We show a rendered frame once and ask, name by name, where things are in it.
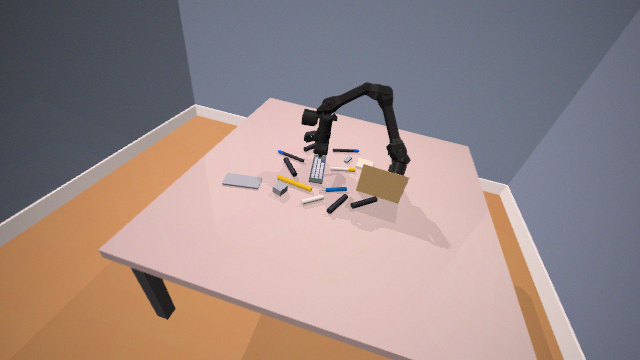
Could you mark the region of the white cylinder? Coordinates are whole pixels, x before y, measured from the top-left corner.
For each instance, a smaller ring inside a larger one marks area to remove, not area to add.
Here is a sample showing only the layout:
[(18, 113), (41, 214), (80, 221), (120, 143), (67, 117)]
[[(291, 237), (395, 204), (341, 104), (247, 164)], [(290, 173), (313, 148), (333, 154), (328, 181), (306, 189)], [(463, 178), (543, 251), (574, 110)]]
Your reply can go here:
[(319, 195), (319, 196), (303, 199), (303, 200), (301, 200), (301, 204), (304, 205), (304, 204), (308, 204), (308, 203), (319, 201), (319, 200), (323, 200), (323, 199), (324, 199), (324, 196), (323, 195)]

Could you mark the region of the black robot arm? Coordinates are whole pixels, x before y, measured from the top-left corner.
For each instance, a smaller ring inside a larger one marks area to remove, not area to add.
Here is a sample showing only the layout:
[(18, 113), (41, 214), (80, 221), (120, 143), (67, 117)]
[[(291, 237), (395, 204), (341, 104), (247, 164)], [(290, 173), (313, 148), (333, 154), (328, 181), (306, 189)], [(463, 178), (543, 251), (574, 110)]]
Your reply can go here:
[[(317, 108), (317, 111), (304, 109), (301, 124), (316, 126), (318, 118), (320, 118), (319, 128), (324, 131), (331, 130), (332, 122), (337, 121), (338, 118), (334, 112), (342, 105), (363, 95), (367, 95), (370, 98), (377, 100), (379, 106), (383, 110), (390, 140), (390, 143), (386, 148), (388, 150), (388, 155), (392, 160), (392, 164), (389, 165), (388, 171), (404, 176), (407, 168), (406, 164), (409, 164), (411, 160), (407, 154), (406, 146), (399, 135), (393, 110), (393, 89), (390, 86), (365, 82), (364, 84), (339, 96), (325, 98), (322, 104)], [(318, 143), (317, 131), (318, 128), (316, 131), (306, 132), (304, 135), (304, 141), (306, 143), (312, 141)]]

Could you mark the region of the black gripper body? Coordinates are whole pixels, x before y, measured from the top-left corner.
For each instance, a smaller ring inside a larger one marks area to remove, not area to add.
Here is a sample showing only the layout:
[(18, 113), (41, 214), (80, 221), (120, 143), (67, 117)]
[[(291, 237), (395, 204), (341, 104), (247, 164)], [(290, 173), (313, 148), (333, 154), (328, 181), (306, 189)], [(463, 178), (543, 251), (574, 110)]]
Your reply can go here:
[(317, 137), (318, 144), (314, 146), (313, 153), (318, 155), (327, 156), (328, 154), (328, 143), (331, 136), (331, 130), (324, 131), (321, 130), (318, 126)]

